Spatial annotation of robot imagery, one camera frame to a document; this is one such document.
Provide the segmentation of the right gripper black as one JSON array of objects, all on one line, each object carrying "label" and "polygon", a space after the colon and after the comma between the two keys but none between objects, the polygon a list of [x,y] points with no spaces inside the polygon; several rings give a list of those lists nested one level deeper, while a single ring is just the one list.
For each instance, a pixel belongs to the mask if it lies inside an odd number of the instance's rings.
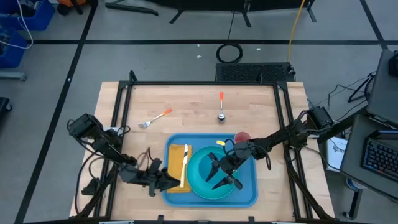
[{"label": "right gripper black", "polygon": [[250,158],[255,152],[255,146],[253,142],[243,141],[236,143],[231,152],[222,157],[220,161],[211,152],[208,157],[211,159],[211,170],[206,178],[206,182],[211,180],[220,168],[226,175],[221,181],[212,187],[212,189],[217,189],[224,185],[234,185],[238,190],[243,188],[242,183],[235,177],[233,173],[237,170],[248,158]]}]

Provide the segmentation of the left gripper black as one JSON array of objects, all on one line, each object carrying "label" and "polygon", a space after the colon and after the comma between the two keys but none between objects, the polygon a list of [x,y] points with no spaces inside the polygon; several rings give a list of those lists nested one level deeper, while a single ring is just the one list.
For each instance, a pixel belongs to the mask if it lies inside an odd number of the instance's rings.
[{"label": "left gripper black", "polygon": [[155,196],[155,190],[176,190],[180,187],[180,180],[172,177],[167,170],[160,170],[162,161],[158,158],[146,170],[139,170],[131,164],[122,163],[119,168],[121,180],[128,184],[149,187],[149,195]]}]

